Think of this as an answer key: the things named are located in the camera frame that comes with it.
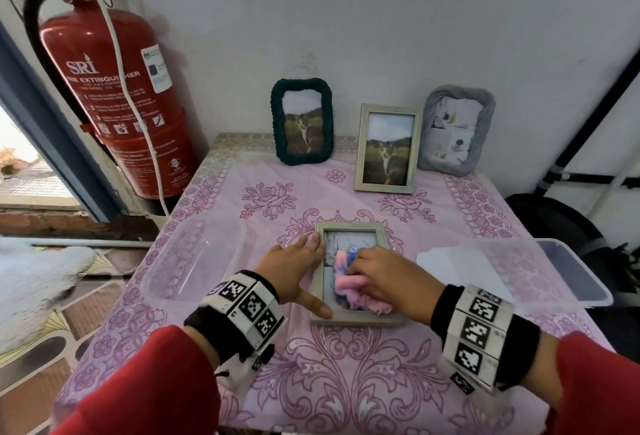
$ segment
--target plastic container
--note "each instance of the plastic container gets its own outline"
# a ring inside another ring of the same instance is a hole
[[[224,278],[242,268],[251,241],[236,215],[201,213],[178,225],[142,280],[149,305],[194,310]]]
[[[613,303],[610,291],[561,241],[477,239],[455,250],[452,263],[464,285],[482,287],[497,273],[521,310],[569,311]]]

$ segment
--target red sleeve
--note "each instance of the red sleeve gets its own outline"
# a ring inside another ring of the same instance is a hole
[[[547,419],[552,435],[631,433],[640,413],[640,365],[582,333],[560,340],[563,396]]]
[[[137,355],[78,403],[52,435],[206,434],[218,428],[211,364],[180,327],[156,330]]]

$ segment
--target pink tablecloth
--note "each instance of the pink tablecloth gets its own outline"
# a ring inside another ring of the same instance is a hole
[[[140,284],[189,216],[237,211],[259,232],[249,263],[276,242],[288,245],[312,232],[319,219],[381,221],[391,248],[411,260],[421,251],[465,238],[528,236],[493,186],[476,176],[418,171],[411,196],[354,192],[354,152],[354,138],[338,139],[328,161],[289,167],[275,157],[268,136],[229,134],[217,141],[60,393],[56,418],[68,415],[78,400],[105,382],[154,329],[181,323],[184,314],[149,307]],[[543,285],[549,285],[549,278]],[[476,410],[436,367],[440,341],[425,326],[310,327],[307,312],[295,305],[289,318],[286,348],[263,367],[243,405],[224,393],[222,425],[406,435],[536,434],[543,428],[547,406],[523,388],[515,389],[512,408],[499,418]],[[608,346],[584,310],[533,320],[551,334],[581,330]]]

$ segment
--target red fire extinguisher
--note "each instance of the red fire extinguisher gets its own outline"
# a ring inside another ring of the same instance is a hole
[[[122,92],[113,43],[96,0],[63,0],[73,11],[42,24],[46,0],[25,0],[24,25],[33,49],[60,93],[102,143],[142,204],[161,213],[156,173],[138,122]],[[109,10],[120,43],[127,89],[156,149],[171,210],[196,172],[184,109],[151,26],[125,10]]]

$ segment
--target white fluffy rug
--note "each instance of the white fluffy rug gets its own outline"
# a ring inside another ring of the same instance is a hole
[[[91,248],[36,253],[27,239],[0,237],[0,353],[38,334],[94,258]]]

